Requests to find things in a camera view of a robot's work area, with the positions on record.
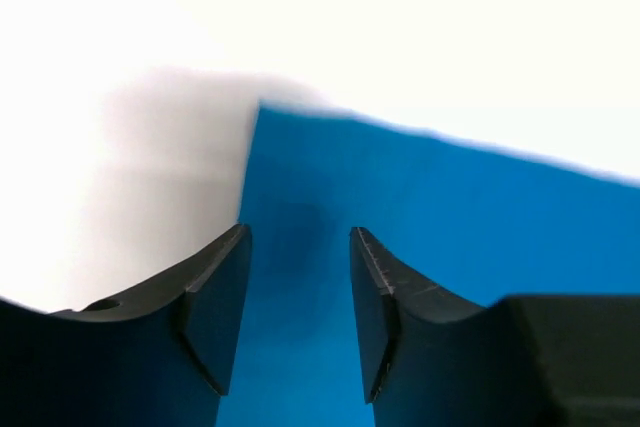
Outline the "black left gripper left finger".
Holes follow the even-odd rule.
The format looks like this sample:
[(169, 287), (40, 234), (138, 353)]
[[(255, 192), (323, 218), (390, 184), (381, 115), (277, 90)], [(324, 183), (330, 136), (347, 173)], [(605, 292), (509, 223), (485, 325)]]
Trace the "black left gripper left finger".
[(219, 396), (229, 393), (252, 252), (251, 229), (236, 224), (200, 251), (124, 291), (82, 310), (54, 317), (124, 322), (163, 309), (169, 331), (200, 376)]

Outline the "blue t-shirt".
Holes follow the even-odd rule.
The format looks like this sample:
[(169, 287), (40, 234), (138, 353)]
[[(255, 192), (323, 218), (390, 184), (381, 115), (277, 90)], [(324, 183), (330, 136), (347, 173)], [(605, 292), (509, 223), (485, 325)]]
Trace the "blue t-shirt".
[(221, 426), (369, 426), (349, 232), (481, 304), (635, 293), (639, 189), (544, 163), (262, 103), (239, 212), (249, 289)]

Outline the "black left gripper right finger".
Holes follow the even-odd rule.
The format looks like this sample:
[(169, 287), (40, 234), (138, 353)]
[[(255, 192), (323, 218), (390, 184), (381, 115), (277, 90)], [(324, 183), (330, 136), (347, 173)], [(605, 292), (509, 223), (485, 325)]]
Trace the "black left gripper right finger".
[(393, 364), (403, 333), (402, 311), (439, 325), (483, 310), (405, 264), (364, 227), (350, 231), (350, 276), (367, 404), (382, 391)]

